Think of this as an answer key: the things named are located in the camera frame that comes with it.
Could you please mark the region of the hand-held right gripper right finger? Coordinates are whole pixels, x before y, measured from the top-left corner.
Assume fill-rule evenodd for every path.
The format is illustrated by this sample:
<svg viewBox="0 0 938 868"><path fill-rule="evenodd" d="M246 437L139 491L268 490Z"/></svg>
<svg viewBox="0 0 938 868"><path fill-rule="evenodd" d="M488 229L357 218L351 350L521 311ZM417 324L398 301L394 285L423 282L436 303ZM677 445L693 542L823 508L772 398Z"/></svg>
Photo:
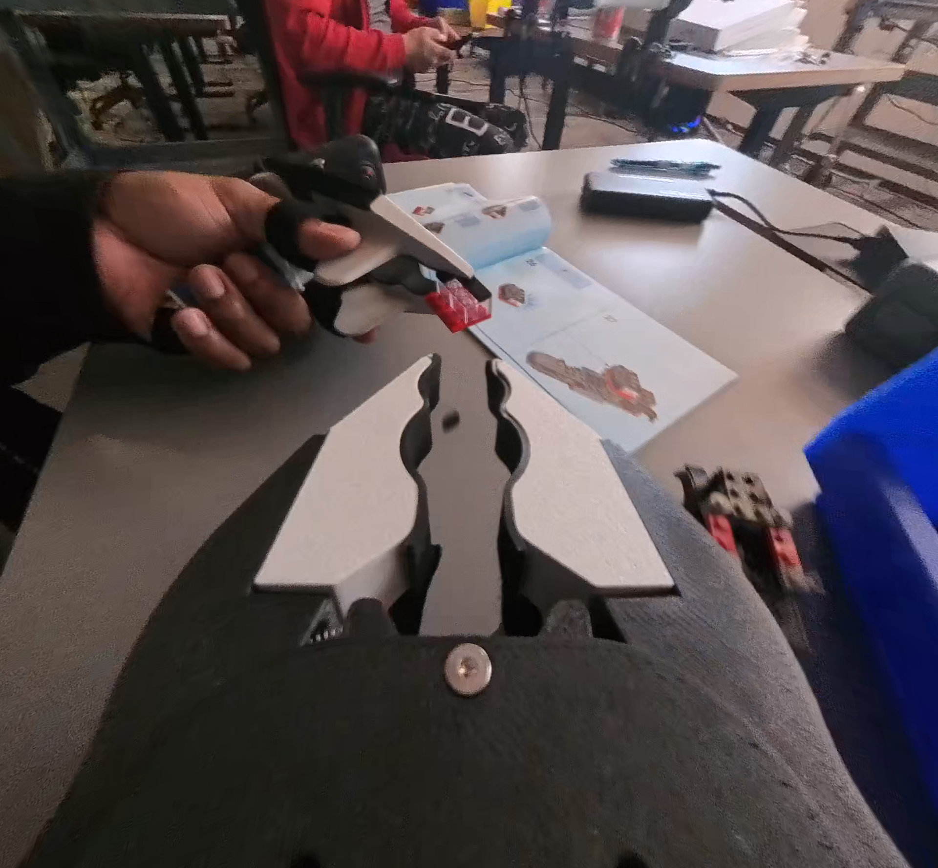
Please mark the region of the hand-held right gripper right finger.
<svg viewBox="0 0 938 868"><path fill-rule="evenodd" d="M503 619L562 602L670 596L676 585L602 439L504 360L486 367L508 471L498 533Z"/></svg>

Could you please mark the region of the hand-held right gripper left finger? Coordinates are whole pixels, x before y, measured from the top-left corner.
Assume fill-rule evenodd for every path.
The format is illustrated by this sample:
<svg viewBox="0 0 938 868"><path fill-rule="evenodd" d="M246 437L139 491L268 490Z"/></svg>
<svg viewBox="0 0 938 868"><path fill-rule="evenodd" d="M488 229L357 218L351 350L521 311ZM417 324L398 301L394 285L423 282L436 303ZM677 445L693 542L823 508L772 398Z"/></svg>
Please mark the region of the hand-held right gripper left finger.
<svg viewBox="0 0 938 868"><path fill-rule="evenodd" d="M255 589L325 595L342 615L361 599L423 602L441 550L419 467L441 371L438 354L421 357L329 429Z"/></svg>

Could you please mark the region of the red and clear brick assembly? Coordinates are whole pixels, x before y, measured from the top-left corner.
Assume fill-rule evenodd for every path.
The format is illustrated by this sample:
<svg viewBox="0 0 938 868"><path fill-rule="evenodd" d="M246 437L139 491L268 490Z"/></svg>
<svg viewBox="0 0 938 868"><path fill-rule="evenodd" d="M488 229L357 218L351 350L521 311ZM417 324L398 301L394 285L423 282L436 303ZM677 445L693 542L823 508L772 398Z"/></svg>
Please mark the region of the red and clear brick assembly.
<svg viewBox="0 0 938 868"><path fill-rule="evenodd" d="M424 296L429 311L453 333L467 331L490 319L490 291L477 279L438 279Z"/></svg>

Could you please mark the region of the person's left forearm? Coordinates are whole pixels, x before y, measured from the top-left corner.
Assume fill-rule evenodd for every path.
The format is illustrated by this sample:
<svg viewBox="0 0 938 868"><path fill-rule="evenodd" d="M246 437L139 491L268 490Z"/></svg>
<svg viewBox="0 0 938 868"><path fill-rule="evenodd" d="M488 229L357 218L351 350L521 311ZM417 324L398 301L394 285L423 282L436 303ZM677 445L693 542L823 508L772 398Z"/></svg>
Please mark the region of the person's left forearm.
<svg viewBox="0 0 938 868"><path fill-rule="evenodd" d="M93 251L106 176L96 172L1 180L1 385L86 343L121 342Z"/></svg>

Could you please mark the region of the grey desk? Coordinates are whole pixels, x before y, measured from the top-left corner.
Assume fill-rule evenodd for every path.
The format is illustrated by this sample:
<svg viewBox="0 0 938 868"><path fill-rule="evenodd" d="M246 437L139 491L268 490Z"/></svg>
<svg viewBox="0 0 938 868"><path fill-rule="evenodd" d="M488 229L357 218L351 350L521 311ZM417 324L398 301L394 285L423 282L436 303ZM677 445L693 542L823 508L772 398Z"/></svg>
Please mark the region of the grey desk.
<svg viewBox="0 0 938 868"><path fill-rule="evenodd" d="M539 196L550 247L733 370L737 380L638 457L677 496L684 464L754 471L784 510L817 486L803 447L890 371L842 334L865 299L722 213L700 228L580 213L580 184L617 156L721 164L717 187L774 224L878 220L701 139L396 164L389 189L466 182ZM421 473L443 560L422 632L486 635L499 620L495 537L506 471L494 453L482 346L404 315L358 346L313 335L230 376L134 346L90 351L2 574L2 866L17 866L85 757L135 640L187 560L310 436L419 357L442 358ZM441 417L462 420L449 434Z"/></svg>

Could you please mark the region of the black office chair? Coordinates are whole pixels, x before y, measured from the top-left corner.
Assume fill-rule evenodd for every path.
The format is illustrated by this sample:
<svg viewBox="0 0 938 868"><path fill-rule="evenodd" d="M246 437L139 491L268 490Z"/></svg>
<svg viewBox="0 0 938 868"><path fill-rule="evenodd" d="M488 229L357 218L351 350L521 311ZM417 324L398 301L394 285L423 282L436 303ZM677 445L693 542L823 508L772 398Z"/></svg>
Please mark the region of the black office chair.
<svg viewBox="0 0 938 868"><path fill-rule="evenodd" d="M297 146L288 129L263 0L233 1L230 15L234 22L232 35L235 44L257 61L264 83L263 99L285 135L288 148L311 149ZM325 100L328 140L359 132L366 103L372 95L401 92L400 75L316 73L307 78L307 83Z"/></svg>

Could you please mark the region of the light blue instruction booklet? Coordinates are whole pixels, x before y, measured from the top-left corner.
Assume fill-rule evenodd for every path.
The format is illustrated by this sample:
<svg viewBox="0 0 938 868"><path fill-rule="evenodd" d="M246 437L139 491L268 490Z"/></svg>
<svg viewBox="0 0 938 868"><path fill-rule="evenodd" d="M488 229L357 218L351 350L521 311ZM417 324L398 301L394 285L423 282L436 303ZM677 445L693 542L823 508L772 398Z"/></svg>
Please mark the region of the light blue instruction booklet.
<svg viewBox="0 0 938 868"><path fill-rule="evenodd" d="M470 333L626 452L737 380L549 248L553 220L540 198L489 199L447 182L389 199L469 262L490 291L490 318Z"/></svg>

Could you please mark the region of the black power bank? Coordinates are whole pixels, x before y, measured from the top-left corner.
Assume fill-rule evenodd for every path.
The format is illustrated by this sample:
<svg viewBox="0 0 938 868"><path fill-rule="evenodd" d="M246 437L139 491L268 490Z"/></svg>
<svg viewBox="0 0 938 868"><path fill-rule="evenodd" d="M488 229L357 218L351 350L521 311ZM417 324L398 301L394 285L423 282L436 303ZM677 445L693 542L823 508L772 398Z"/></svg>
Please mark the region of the black power bank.
<svg viewBox="0 0 938 868"><path fill-rule="evenodd" d="M713 208L712 196L697 182L613 171L587 173L579 199L586 214L679 225L698 225Z"/></svg>

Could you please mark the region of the blue patterned pen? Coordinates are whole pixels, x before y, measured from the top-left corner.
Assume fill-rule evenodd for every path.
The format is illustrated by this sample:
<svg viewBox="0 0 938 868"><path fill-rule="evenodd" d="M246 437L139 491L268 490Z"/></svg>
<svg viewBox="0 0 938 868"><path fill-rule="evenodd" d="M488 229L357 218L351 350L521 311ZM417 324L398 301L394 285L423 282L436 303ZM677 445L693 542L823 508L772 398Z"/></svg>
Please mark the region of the blue patterned pen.
<svg viewBox="0 0 938 868"><path fill-rule="evenodd" d="M634 175L659 175L691 180L707 180L721 166L706 161L673 161L666 159L615 158L610 161L610 170Z"/></svg>

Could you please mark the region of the blue plastic storage bin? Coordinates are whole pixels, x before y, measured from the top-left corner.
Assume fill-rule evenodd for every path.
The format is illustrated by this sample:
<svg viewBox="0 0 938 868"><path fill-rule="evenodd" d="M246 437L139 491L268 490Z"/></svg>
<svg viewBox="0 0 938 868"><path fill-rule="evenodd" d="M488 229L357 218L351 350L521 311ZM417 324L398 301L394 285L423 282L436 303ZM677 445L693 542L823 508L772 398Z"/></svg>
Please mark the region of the blue plastic storage bin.
<svg viewBox="0 0 938 868"><path fill-rule="evenodd" d="M936 810L936 350L842 410L804 455L828 544Z"/></svg>

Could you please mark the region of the black cube device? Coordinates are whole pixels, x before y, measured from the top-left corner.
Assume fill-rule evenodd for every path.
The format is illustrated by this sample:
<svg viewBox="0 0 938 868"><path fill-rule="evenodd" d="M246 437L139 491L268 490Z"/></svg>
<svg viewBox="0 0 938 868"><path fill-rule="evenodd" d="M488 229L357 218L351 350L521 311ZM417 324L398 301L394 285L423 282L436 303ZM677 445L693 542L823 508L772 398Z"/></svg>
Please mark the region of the black cube device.
<svg viewBox="0 0 938 868"><path fill-rule="evenodd" d="M847 321L844 333L894 372L937 348L937 261L907 259Z"/></svg>

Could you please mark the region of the stack of white boxes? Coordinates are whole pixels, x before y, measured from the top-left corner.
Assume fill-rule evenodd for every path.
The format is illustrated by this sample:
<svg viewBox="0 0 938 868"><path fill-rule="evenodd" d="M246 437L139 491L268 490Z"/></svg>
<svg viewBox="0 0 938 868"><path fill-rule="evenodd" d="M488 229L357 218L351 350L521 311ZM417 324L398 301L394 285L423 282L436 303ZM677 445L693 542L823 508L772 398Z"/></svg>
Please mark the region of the stack of white boxes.
<svg viewBox="0 0 938 868"><path fill-rule="evenodd" d="M763 54L800 49L807 10L801 0L692 0L671 22L670 42L703 54Z"/></svg>

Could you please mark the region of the wooden top work table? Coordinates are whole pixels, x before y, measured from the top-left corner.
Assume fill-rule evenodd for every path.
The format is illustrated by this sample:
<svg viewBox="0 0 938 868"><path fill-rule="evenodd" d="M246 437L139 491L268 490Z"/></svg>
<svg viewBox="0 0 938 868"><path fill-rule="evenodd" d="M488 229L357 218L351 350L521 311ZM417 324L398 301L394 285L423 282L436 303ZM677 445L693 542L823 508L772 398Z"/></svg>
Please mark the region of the wooden top work table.
<svg viewBox="0 0 938 868"><path fill-rule="evenodd" d="M899 80L904 71L884 59L814 48L721 56L675 46L643 49L637 38L594 41L589 29L569 24L552 30L519 18L489 15L488 20L491 27L478 32L475 41L490 54L490 100L504 99L510 77L532 74L546 80L551 89L542 140L546 149L559 147L573 91L669 137L654 128L654 110L670 85L680 85L709 90L712 99L725 94L748 105L753 115L739 150L757 157L785 112L795 113L789 131L797 141L822 103L857 88Z"/></svg>

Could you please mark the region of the flat black device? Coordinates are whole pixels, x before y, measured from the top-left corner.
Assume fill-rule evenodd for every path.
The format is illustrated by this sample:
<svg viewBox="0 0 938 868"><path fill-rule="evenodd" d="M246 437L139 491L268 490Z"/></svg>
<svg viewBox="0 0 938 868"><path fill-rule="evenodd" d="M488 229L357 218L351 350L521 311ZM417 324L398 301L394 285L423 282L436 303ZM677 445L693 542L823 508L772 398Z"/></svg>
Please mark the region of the flat black device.
<svg viewBox="0 0 938 868"><path fill-rule="evenodd" d="M853 241L856 252L850 268L866 291L879 288L885 278L906 263L937 271L937 231L882 226Z"/></svg>

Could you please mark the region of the black metal workbench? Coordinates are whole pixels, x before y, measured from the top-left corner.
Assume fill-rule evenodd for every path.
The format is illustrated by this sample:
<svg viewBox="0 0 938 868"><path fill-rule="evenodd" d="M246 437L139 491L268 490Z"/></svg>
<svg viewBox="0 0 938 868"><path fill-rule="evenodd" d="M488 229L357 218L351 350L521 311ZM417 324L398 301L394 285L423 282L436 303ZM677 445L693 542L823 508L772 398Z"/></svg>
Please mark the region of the black metal workbench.
<svg viewBox="0 0 938 868"><path fill-rule="evenodd" d="M936 73L912 67L922 48L936 48L937 0L846 0L845 21L835 42L838 53L851 53L864 30L875 23L884 33L900 33L901 40L889 56L903 66L899 80L865 88L863 99L844 125L827 135L820 130L808 139L825 139L827 150L808 169L805 180L814 186L827 186L843 153L854 154L891 169L936 182L936 144L926 138L913 138L870 123L876 107L886 103L926 128L936 129L936 120L919 114L919 106L933 111L937 106Z"/></svg>

